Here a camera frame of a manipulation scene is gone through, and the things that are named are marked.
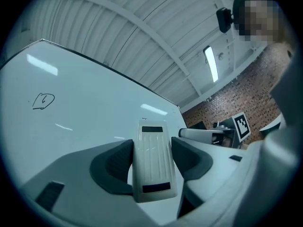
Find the drawing on whiteboard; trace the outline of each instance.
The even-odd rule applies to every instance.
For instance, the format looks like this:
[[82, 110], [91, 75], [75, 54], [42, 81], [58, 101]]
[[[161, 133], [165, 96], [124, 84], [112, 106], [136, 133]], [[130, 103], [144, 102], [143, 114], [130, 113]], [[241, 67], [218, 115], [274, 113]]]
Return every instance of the drawing on whiteboard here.
[[45, 109], [48, 105], [50, 105], [55, 99], [55, 96], [53, 94], [49, 93], [39, 93], [39, 95], [36, 97], [34, 103], [33, 103], [33, 109]]

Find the fluorescent light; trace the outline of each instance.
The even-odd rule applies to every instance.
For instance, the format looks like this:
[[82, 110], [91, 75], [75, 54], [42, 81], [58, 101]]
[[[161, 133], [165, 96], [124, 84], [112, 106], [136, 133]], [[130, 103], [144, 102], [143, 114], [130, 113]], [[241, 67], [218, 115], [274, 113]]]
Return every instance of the fluorescent light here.
[[63, 127], [62, 125], [59, 125], [59, 124], [57, 124], [57, 123], [55, 123], [55, 125], [59, 126], [59, 127], [62, 128], [62, 129], [72, 131], [72, 129]]
[[54, 67], [50, 64], [47, 64], [46, 62], [41, 61], [34, 56], [27, 54], [27, 61], [34, 66], [37, 66], [49, 73], [52, 73], [55, 76], [58, 76], [58, 69], [56, 67]]
[[150, 105], [147, 105], [147, 104], [142, 104], [140, 107], [141, 107], [141, 108], [144, 108], [144, 109], [147, 109], [147, 110], [149, 110], [149, 111], [152, 111], [152, 112], [154, 112], [154, 113], [157, 113], [157, 114], [167, 115], [167, 112], [162, 111], [162, 110], [160, 110], [160, 109], [158, 109], [158, 108], [154, 108], [154, 107], [152, 107], [152, 106], [150, 106]]
[[204, 49], [204, 54], [207, 59], [208, 65], [210, 67], [210, 71], [213, 76], [213, 81], [217, 81], [219, 79], [218, 77], [218, 71], [217, 71], [217, 65], [216, 65], [216, 60], [214, 58], [214, 52], [211, 46], [208, 46]]

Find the black hair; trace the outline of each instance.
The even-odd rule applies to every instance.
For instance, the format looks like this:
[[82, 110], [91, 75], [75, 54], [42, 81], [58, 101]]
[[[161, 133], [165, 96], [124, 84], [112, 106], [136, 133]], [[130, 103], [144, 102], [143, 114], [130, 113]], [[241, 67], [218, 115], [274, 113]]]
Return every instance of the black hair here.
[[241, 36], [250, 36], [250, 30], [245, 29], [245, 1], [234, 0], [232, 5], [233, 23]]

